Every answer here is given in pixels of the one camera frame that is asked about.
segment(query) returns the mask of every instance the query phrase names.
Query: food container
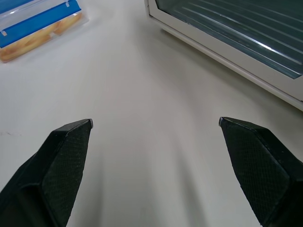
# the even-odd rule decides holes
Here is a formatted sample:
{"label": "food container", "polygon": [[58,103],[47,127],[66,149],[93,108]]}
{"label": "food container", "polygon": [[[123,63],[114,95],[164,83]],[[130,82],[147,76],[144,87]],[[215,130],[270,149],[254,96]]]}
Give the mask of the food container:
{"label": "food container", "polygon": [[0,60],[13,60],[87,21],[79,0],[0,0]]}

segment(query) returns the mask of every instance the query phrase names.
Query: snack in container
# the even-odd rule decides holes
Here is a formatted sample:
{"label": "snack in container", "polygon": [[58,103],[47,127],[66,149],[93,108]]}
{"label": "snack in container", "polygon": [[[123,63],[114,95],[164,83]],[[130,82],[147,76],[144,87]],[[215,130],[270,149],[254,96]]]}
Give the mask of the snack in container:
{"label": "snack in container", "polygon": [[87,22],[78,1],[0,0],[0,60],[13,60]]}

